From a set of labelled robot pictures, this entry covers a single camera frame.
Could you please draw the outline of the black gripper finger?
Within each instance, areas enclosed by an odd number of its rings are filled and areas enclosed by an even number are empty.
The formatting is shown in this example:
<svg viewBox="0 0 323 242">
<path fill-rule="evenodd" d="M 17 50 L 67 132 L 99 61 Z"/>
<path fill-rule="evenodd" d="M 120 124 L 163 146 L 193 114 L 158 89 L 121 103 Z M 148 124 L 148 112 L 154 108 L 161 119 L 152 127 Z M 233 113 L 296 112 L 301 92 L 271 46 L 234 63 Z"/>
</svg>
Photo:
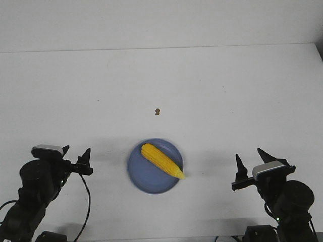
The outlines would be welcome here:
<svg viewBox="0 0 323 242">
<path fill-rule="evenodd" d="M 69 145 L 62 147 L 62 158 L 67 154 L 69 148 Z"/>
<path fill-rule="evenodd" d="M 243 180 L 248 179 L 248 170 L 244 166 L 240 156 L 238 154 L 235 155 L 236 157 L 236 165 L 237 165 L 237 173 L 235 175 L 235 182 L 241 182 Z"/>
<path fill-rule="evenodd" d="M 271 155 L 269 155 L 268 153 L 266 153 L 265 151 L 263 151 L 262 149 L 260 148 L 257 148 L 257 151 L 261 157 L 261 159 L 263 160 L 263 162 L 266 164 L 266 163 L 270 163 L 270 162 L 273 162 L 273 161 L 277 161 L 277 159 Z"/>
<path fill-rule="evenodd" d="M 90 154 L 91 148 L 88 148 L 82 156 L 78 156 L 77 164 L 82 168 L 90 168 Z"/>
</svg>

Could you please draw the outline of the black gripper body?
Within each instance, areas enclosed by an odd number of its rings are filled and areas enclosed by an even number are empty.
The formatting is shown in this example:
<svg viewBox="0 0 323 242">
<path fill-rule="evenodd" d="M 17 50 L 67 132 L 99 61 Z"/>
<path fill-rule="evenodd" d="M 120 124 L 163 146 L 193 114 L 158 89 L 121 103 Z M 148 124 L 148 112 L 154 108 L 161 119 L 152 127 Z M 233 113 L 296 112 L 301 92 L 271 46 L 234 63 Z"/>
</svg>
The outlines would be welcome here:
<svg viewBox="0 0 323 242">
<path fill-rule="evenodd" d="M 232 182 L 232 190 L 240 190 L 251 185 L 255 185 L 258 193 L 263 199 L 275 199 L 282 190 L 282 186 L 287 181 L 287 176 L 294 173 L 295 165 L 288 165 L 286 162 L 280 161 L 285 165 L 284 168 L 276 169 L 267 172 L 259 177 L 259 180 L 254 180 L 253 176 L 247 180 Z"/>
<path fill-rule="evenodd" d="M 92 175 L 93 168 L 90 166 L 89 159 L 79 158 L 76 163 L 69 160 L 61 160 L 63 171 L 66 173 L 78 173 L 82 175 Z"/>
</svg>

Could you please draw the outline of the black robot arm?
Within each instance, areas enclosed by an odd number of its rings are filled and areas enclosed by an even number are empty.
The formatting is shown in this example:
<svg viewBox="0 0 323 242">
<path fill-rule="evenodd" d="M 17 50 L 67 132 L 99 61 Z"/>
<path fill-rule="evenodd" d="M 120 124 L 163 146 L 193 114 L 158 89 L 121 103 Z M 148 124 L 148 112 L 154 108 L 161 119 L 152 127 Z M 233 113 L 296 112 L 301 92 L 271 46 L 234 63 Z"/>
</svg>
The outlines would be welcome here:
<svg viewBox="0 0 323 242">
<path fill-rule="evenodd" d="M 68 150 L 69 146 L 45 144 L 31 149 L 34 160 L 20 169 L 22 187 L 18 189 L 18 199 L 10 201 L 13 206 L 1 222 L 1 241 L 32 241 L 48 205 L 57 198 L 70 174 L 93 174 L 90 148 L 76 163 L 64 159 Z"/>
<path fill-rule="evenodd" d="M 255 186 L 264 200 L 265 212 L 277 226 L 248 226 L 242 241 L 318 241 L 308 211 L 314 203 L 313 191 L 298 180 L 287 180 L 296 167 L 286 159 L 275 158 L 260 148 L 257 151 L 263 164 L 253 168 L 251 177 L 236 156 L 237 173 L 232 190 Z"/>
</svg>

